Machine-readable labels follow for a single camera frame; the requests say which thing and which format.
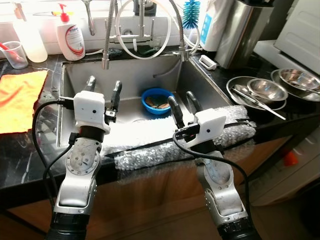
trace orange cloth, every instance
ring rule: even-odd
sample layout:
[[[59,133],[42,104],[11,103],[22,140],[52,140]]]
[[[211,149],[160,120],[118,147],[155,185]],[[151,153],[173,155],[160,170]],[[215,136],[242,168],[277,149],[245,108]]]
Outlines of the orange cloth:
[[[0,134],[23,133],[32,128],[34,103],[48,71],[3,75],[0,79]]]

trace stainless steel sink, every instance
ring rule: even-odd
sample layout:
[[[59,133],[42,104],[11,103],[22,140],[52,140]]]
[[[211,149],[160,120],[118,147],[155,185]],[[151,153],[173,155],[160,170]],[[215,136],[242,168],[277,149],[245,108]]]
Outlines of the stainless steel sink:
[[[141,103],[142,93],[149,88],[164,88],[171,91],[181,106],[188,111],[186,92],[192,91],[204,109],[228,106],[231,103],[214,82],[200,69],[191,57],[181,63],[175,55],[163,55],[151,60],[125,59],[110,62],[109,70],[101,69],[101,62],[66,63],[62,67],[60,95],[73,97],[83,90],[89,77],[95,76],[95,91],[103,93],[110,100],[117,80],[122,81],[118,123],[131,123],[137,120],[166,118],[153,115]],[[75,132],[75,117],[71,110],[60,107],[57,123],[57,145],[68,144],[70,132]]]

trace white container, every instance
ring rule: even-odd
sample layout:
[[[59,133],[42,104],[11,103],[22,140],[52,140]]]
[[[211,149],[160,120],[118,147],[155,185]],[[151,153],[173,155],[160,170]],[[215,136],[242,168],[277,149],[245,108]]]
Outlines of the white container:
[[[38,29],[32,22],[18,19],[13,23],[13,28],[23,46],[25,54],[32,62],[41,63],[47,60],[48,53]]]
[[[204,50],[217,51],[233,3],[234,0],[208,0],[200,32],[200,45]]]
[[[56,25],[56,37],[64,57],[69,61],[80,60],[85,56],[85,42],[80,27],[69,21],[69,16],[62,9],[61,22]]]

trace black marble countertop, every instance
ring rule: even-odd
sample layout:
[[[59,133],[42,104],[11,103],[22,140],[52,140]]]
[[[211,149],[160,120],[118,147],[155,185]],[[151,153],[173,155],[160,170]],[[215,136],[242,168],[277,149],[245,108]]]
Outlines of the black marble countertop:
[[[86,57],[85,61],[96,57]],[[117,59],[119,58],[128,57],[123,54]],[[62,54],[49,55],[45,62],[30,62],[28,68],[16,70],[10,66],[6,59],[0,59],[0,76],[48,70],[42,93],[34,107],[36,109],[40,104],[58,98],[62,64],[64,62],[67,62],[67,60]],[[240,70],[226,70],[218,67],[215,71],[207,71],[203,68],[212,81],[228,97],[226,84],[229,79],[238,76],[270,79],[270,74],[275,69],[272,64],[255,54],[251,56],[247,66]],[[250,118],[257,123],[257,135],[255,137],[257,143],[299,134],[306,130],[309,131],[311,128],[314,129],[319,123],[320,103],[306,102],[290,96],[286,107],[277,112],[285,116],[287,120],[283,121],[265,111],[248,109]],[[54,159],[63,150],[56,146],[57,116],[57,106],[46,107],[42,111],[36,127],[42,150],[50,160]],[[102,166],[101,169],[108,173],[103,175],[102,182],[117,180],[117,171],[114,166]],[[33,145],[31,130],[26,133],[0,134],[0,205],[3,208],[46,198],[41,182],[43,171],[44,166]],[[58,183],[61,182],[65,173],[63,162],[58,161],[52,168],[52,172],[57,176]]]

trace blue plastic bowl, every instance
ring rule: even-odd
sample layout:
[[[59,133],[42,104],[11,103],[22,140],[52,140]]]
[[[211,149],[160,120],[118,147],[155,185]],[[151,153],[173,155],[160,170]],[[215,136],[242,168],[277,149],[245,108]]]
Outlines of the blue plastic bowl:
[[[169,96],[173,96],[173,94],[163,88],[150,88],[146,90],[141,96],[141,102],[149,113],[156,114],[156,115],[167,113],[170,110],[169,106],[163,109],[157,109],[146,104],[145,99],[152,95],[163,95],[168,98]]]

